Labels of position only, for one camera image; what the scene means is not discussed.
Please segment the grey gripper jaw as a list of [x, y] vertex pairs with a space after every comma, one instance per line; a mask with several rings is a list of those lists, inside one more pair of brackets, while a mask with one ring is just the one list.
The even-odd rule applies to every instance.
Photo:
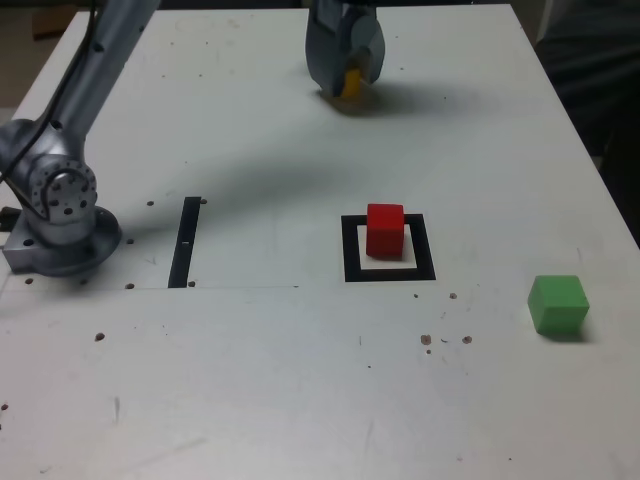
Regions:
[[309, 74], [332, 97], [340, 97], [345, 87], [350, 48], [349, 4], [344, 1], [313, 1], [306, 29], [305, 58]]
[[385, 58], [385, 41], [375, 15], [360, 15], [351, 26], [348, 66], [360, 71], [362, 80], [374, 84], [380, 77]]

